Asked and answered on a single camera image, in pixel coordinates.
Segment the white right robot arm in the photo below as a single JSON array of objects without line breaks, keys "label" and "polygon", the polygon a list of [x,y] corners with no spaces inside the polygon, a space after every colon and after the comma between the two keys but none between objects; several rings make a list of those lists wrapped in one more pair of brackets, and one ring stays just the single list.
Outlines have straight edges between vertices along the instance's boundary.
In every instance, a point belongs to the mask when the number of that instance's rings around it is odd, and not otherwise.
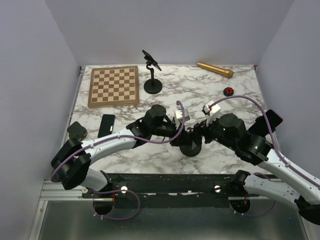
[{"label": "white right robot arm", "polygon": [[241,196],[256,194],[293,206],[307,221],[320,223],[320,180],[285,157],[265,137],[250,133],[242,119],[225,114],[210,124],[194,125],[190,135],[195,144],[216,141],[233,150],[241,160],[275,175],[282,182],[263,180],[253,174],[230,183],[230,191]]}]

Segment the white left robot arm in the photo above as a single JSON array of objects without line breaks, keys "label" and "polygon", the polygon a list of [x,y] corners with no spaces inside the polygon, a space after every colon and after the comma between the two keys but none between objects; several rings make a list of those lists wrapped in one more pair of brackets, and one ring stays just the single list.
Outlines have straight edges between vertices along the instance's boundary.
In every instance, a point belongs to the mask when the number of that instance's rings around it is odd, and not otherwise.
[{"label": "white left robot arm", "polygon": [[189,113],[180,101],[177,106],[172,120],[162,105],[155,104],[144,117],[118,132],[87,141],[75,137],[67,140],[50,163],[53,168],[50,180],[58,180],[65,190],[81,186],[93,190],[101,198],[107,197],[111,185],[106,173],[93,170],[90,166],[109,155],[146,143],[162,144],[161,141],[152,140],[153,136],[164,137],[164,143],[172,146],[187,145],[185,122],[189,120]]}]

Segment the black phone stand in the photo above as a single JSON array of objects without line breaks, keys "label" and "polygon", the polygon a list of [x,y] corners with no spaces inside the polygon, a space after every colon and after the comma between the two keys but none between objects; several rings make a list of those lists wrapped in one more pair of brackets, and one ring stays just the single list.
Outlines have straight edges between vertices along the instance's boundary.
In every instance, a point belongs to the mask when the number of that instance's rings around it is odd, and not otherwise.
[{"label": "black phone stand", "polygon": [[191,149],[185,149],[185,148],[182,148],[182,147],[179,147],[181,153],[187,157],[195,157],[197,156],[201,150],[191,150]]},{"label": "black phone stand", "polygon": [[163,85],[160,80],[156,79],[154,76],[154,68],[151,68],[151,66],[155,67],[159,71],[162,71],[160,66],[158,65],[158,62],[155,61],[155,59],[145,50],[142,50],[142,53],[144,54],[144,59],[146,60],[146,69],[150,71],[150,79],[146,80],[143,88],[146,93],[150,95],[155,95],[161,92]]}]

